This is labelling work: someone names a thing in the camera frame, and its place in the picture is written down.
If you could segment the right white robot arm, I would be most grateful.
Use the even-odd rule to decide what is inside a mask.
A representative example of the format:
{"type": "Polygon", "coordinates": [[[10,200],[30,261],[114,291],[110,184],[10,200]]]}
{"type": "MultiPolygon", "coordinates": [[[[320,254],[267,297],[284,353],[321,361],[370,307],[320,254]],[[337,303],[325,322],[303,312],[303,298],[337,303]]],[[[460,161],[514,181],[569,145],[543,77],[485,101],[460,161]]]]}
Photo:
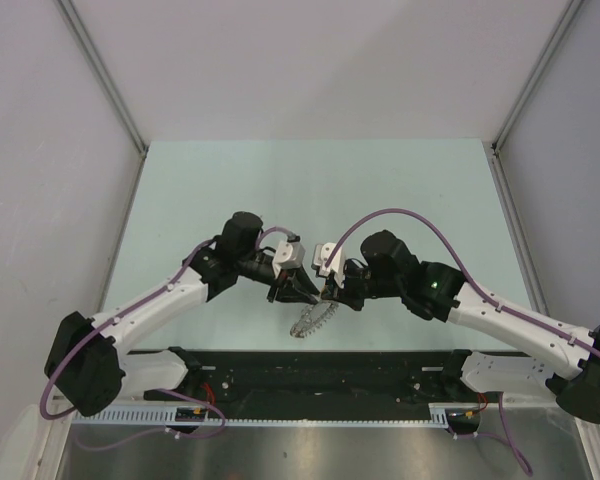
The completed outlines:
{"type": "Polygon", "coordinates": [[[474,392],[554,400],[568,414],[600,424],[600,325],[593,330],[521,308],[467,274],[419,260],[388,230],[367,237],[362,263],[335,243],[316,246],[312,267],[322,298],[359,311],[371,299],[397,298],[413,315],[488,335],[519,351],[505,359],[462,351],[441,376],[443,393],[464,401],[474,392]]]}

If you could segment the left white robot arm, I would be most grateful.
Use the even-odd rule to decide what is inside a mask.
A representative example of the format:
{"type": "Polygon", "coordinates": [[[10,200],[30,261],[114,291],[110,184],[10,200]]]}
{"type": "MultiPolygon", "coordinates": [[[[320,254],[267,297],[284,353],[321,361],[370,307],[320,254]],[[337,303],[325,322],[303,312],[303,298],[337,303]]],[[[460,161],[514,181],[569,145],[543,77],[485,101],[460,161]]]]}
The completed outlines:
{"type": "Polygon", "coordinates": [[[58,327],[44,366],[48,383],[39,409],[46,419],[53,389],[81,415],[93,416],[119,398],[169,390],[194,397],[201,376],[180,347],[136,354],[134,347],[177,316],[210,302],[241,277],[267,286],[270,302],[314,305],[319,291],[303,267],[300,238],[287,232],[272,252],[260,246],[262,220],[236,212],[222,232],[194,248],[179,269],[159,286],[121,307],[85,317],[66,316],[58,327]]]}

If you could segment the metal disc with keyrings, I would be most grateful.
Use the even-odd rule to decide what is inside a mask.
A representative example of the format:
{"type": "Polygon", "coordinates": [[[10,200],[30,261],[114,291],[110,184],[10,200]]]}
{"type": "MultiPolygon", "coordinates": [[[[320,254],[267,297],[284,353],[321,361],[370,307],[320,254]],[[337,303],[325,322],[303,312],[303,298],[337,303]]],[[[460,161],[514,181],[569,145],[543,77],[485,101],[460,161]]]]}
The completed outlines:
{"type": "Polygon", "coordinates": [[[321,300],[315,305],[307,305],[299,319],[291,326],[292,338],[304,339],[319,330],[338,310],[337,302],[321,300]]]}

